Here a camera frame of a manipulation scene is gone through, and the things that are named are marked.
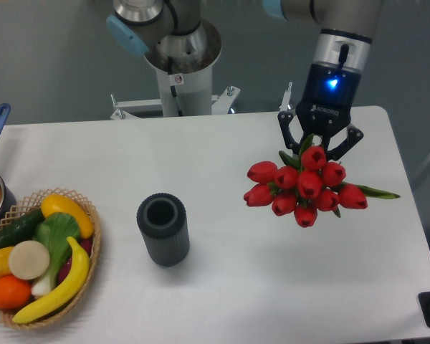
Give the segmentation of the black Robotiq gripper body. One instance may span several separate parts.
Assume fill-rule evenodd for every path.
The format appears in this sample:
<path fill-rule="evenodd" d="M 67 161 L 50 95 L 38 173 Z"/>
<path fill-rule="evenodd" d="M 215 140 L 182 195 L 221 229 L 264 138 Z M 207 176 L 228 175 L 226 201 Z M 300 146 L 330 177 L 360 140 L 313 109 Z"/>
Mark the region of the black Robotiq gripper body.
<path fill-rule="evenodd" d="M 326 143 L 350 125 L 353 100 L 372 39 L 352 32 L 323 29 L 317 40 L 296 114 L 306 136 Z"/>

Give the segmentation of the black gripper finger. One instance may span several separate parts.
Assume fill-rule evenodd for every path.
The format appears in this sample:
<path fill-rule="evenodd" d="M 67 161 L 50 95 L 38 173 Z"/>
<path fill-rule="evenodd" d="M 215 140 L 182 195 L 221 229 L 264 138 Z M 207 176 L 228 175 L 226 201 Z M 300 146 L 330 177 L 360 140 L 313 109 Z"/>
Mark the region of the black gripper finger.
<path fill-rule="evenodd" d="M 279 111 L 277 115 L 285 147 L 290 150 L 299 150 L 302 146 L 300 141 L 295 140 L 290 130 L 290 124 L 295 117 L 296 114 L 294 110 Z"/>
<path fill-rule="evenodd" d="M 327 160 L 340 160 L 349 150 L 359 143 L 363 137 L 364 133 L 360 129 L 353 124 L 349 124 L 346 127 L 346 139 L 337 147 L 325 151 Z"/>

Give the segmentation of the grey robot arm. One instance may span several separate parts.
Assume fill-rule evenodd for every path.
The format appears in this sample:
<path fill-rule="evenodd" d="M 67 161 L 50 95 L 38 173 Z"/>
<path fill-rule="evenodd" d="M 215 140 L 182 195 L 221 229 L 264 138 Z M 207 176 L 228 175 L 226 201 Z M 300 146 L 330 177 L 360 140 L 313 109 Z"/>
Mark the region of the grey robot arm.
<path fill-rule="evenodd" d="M 279 19 L 301 18 L 321 30 L 302 99 L 290 109 L 285 93 L 278 115 L 285 146 L 298 153 L 290 123 L 304 136 L 321 139 L 326 156 L 338 160 L 362 138 L 350 111 L 381 14 L 381 1 L 264 1 Z M 212 97 L 212 67 L 221 37 L 201 17 L 199 1 L 115 1 L 107 29 L 129 54 L 145 57 L 155 70 L 166 117 L 214 115 L 229 111 L 234 92 Z"/>

